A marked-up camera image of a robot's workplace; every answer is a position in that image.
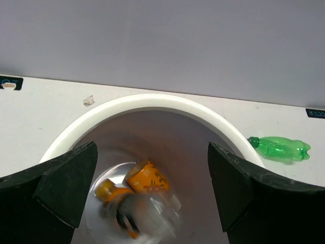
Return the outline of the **clear bottle blue label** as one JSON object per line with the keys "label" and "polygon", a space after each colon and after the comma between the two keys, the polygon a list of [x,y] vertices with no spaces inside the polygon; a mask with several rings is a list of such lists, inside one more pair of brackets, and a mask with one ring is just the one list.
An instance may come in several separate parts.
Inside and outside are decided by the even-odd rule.
{"label": "clear bottle blue label", "polygon": [[158,190],[126,193],[104,203],[101,217],[133,238],[175,237],[181,224],[181,203],[175,194]]}

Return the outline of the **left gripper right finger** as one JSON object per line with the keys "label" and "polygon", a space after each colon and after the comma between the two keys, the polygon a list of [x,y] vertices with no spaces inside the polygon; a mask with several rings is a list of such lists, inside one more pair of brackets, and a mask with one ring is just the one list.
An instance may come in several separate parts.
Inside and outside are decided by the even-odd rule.
{"label": "left gripper right finger", "polygon": [[324,187],[296,181],[210,143],[208,165],[230,243],[324,243]]}

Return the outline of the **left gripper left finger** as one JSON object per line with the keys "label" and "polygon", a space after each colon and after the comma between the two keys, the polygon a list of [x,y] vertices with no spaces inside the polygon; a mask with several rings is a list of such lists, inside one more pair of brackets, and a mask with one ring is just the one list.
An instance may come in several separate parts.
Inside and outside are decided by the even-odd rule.
{"label": "left gripper left finger", "polygon": [[1,178],[1,243],[70,243],[98,160],[94,142]]}

